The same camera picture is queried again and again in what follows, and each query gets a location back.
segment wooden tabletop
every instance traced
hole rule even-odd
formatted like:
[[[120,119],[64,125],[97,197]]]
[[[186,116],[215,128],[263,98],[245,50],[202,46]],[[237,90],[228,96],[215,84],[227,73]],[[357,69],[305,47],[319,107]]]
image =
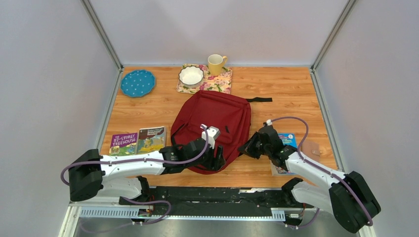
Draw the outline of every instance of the wooden tabletop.
[[[129,98],[119,90],[103,141],[101,154],[109,154],[112,135],[138,132],[140,128],[166,126],[170,129],[183,103],[192,95],[176,91],[180,67],[126,67],[124,76],[146,69],[156,77],[156,86],[141,98]],[[310,132],[307,140],[320,144],[320,162],[336,169],[335,159],[307,68],[234,67],[231,93],[243,98],[272,97],[270,103],[251,103],[250,136],[263,122],[282,116],[304,119]],[[297,142],[305,126],[293,119],[274,122],[280,133],[294,133]],[[240,156],[217,174],[201,175],[190,170],[179,174],[144,175],[150,186],[281,187],[292,175],[272,176],[268,157],[259,160]]]

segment white bowl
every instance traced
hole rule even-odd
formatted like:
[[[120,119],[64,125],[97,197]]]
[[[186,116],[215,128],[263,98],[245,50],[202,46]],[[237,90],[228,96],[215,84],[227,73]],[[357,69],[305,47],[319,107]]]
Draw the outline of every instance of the white bowl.
[[[199,86],[204,79],[204,71],[195,66],[189,66],[182,69],[179,73],[179,80],[188,88]]]

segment book cover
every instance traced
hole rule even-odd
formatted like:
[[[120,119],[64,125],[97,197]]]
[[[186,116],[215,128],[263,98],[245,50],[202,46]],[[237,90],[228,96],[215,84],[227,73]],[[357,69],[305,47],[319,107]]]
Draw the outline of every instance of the book cover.
[[[142,128],[138,133],[137,154],[158,151],[166,146],[166,128]]]
[[[290,145],[295,148],[297,147],[297,141],[295,140],[295,136],[293,133],[278,133],[278,136],[282,140],[282,143],[284,145]],[[272,162],[271,162],[271,170],[272,170],[272,175],[294,174],[280,167],[274,166]]]
[[[112,135],[109,154],[113,156],[129,156],[135,154],[137,133]]]

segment blue plate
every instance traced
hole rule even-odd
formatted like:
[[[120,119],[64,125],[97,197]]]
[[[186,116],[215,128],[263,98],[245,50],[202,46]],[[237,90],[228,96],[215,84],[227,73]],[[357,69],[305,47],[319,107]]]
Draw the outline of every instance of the blue plate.
[[[125,95],[135,98],[144,96],[154,88],[156,78],[147,70],[135,70],[127,75],[121,82],[121,90]]]

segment floral placemat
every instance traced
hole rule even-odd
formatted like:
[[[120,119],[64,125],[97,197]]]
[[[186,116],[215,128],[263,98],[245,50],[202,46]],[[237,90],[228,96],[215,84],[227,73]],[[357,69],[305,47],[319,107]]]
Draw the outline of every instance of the floral placemat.
[[[202,83],[195,88],[188,88],[180,80],[177,80],[176,90],[181,93],[195,94],[198,90],[214,90],[230,94],[231,90],[231,78],[233,77],[233,69],[230,67],[223,67],[223,71],[219,76],[211,76],[211,73],[208,70],[206,65],[200,64],[183,64],[183,68],[195,66],[199,67],[204,71],[204,79]]]

